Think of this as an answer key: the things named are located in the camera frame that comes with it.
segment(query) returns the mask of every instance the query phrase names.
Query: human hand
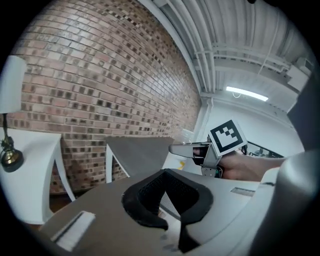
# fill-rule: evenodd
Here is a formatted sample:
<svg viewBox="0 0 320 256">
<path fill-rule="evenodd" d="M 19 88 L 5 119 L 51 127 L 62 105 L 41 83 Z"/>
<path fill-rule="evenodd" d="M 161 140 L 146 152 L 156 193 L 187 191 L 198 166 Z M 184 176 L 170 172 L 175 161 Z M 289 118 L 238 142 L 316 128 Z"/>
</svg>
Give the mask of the human hand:
<svg viewBox="0 0 320 256">
<path fill-rule="evenodd" d="M 266 158 L 231 152 L 222 157 L 219 165 L 224 168 L 222 178 L 259 182 L 266 171 L 280 167 L 286 158 Z"/>
<path fill-rule="evenodd" d="M 261 181 L 261 171 L 253 168 L 255 159 L 233 151 L 222 157 L 219 165 L 224 168 L 222 178 L 239 181 Z"/>
</svg>

